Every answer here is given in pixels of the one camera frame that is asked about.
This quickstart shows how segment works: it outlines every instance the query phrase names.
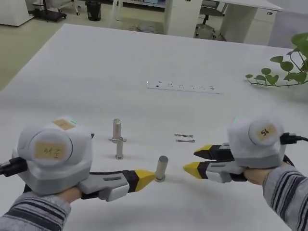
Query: yellow fingertip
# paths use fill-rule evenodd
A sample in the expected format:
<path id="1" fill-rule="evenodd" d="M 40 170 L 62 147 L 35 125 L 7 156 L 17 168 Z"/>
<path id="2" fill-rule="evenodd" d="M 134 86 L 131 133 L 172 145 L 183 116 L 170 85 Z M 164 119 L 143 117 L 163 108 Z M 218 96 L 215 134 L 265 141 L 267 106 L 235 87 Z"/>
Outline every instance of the yellow fingertip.
<path id="1" fill-rule="evenodd" d="M 155 173 L 147 170 L 135 170 L 139 177 L 135 192 L 140 191 L 155 179 Z"/>
<path id="2" fill-rule="evenodd" d="M 184 171 L 196 177 L 197 179 L 202 179 L 198 171 L 198 166 L 200 162 L 193 162 L 183 167 Z"/>
<path id="3" fill-rule="evenodd" d="M 198 150 L 195 151 L 195 153 L 200 152 L 200 151 L 208 151 L 212 147 L 212 144 L 207 144 L 206 146 L 203 146 L 202 148 L 199 148 Z"/>

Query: power strip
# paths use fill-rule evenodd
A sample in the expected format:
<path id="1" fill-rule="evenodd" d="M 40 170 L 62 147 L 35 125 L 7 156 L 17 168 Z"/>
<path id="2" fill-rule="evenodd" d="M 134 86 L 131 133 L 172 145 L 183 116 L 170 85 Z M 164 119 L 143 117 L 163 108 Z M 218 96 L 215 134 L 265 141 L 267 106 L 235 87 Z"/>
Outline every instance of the power strip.
<path id="1" fill-rule="evenodd" d="M 175 90 L 175 91 L 189 91 L 189 92 L 200 92 L 200 93 L 210 93 L 210 94 L 220 94 L 222 92 L 217 91 L 214 86 L 207 85 L 193 85 L 193 84 L 176 84 L 172 82 L 147 82 L 148 89 L 156 90 Z"/>

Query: white desk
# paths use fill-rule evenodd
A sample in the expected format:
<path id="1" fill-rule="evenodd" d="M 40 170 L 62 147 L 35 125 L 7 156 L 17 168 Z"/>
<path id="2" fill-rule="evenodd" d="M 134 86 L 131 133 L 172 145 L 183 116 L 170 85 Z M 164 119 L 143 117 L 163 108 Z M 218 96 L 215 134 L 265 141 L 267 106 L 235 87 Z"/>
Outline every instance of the white desk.
<path id="1" fill-rule="evenodd" d="M 221 2 L 228 4 L 220 29 L 227 41 L 268 44 L 276 12 L 281 11 L 282 8 L 265 0 L 222 0 Z M 201 4 L 202 0 L 168 0 L 164 20 L 165 34 L 193 38 Z"/>
<path id="2" fill-rule="evenodd" d="M 268 59 L 288 51 L 64 25 L 0 92 L 0 162 L 10 158 L 23 127 L 71 115 L 95 132 L 92 170 L 155 170 L 162 154 L 169 164 L 163 183 L 110 203 L 75 202 L 66 231 L 288 231 L 260 187 L 197 180 L 182 170 L 202 160 L 193 156 L 197 148 L 227 141 L 226 128 L 235 117 L 276 114 L 286 131 L 308 135 L 308 123 L 301 123 L 305 105 L 243 80 L 264 66 L 280 72 Z M 149 90 L 147 81 L 212 85 L 224 94 Z M 107 141 L 116 117 L 128 140 L 121 161 Z M 176 143 L 175 132 L 194 134 L 196 143 Z M 290 146 L 287 153 L 308 175 L 307 143 Z M 3 214 L 24 184 L 17 176 L 1 176 L 0 184 Z"/>

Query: striped sleeve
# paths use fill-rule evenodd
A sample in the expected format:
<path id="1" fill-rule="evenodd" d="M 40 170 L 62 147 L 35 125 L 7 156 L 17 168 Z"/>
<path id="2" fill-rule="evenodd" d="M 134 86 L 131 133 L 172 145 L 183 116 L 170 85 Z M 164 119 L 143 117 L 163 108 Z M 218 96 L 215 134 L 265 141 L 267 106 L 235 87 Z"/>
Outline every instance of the striped sleeve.
<path id="1" fill-rule="evenodd" d="M 70 210 L 70 204 L 57 196 L 27 192 L 0 218 L 0 230 L 61 231 Z"/>
<path id="2" fill-rule="evenodd" d="M 271 171 L 263 182 L 266 202 L 293 231 L 308 231 L 307 179 L 287 165 Z"/>

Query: paper label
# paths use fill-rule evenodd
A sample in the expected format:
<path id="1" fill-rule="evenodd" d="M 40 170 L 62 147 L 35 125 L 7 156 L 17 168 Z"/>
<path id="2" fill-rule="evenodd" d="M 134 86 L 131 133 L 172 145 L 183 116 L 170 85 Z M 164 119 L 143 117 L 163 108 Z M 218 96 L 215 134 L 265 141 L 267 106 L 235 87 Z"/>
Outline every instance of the paper label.
<path id="1" fill-rule="evenodd" d="M 65 153 L 65 143 L 37 142 L 34 157 L 36 159 L 62 160 Z"/>
<path id="2" fill-rule="evenodd" d="M 57 125 L 58 127 L 62 128 L 64 131 L 75 127 L 75 125 L 71 124 L 70 122 L 66 121 L 65 119 L 58 119 L 58 120 L 53 121 L 52 123 Z"/>
<path id="3" fill-rule="evenodd" d="M 264 141 L 272 136 L 275 136 L 277 133 L 277 130 L 274 125 L 269 124 L 262 130 L 257 132 L 257 137 L 260 141 Z"/>

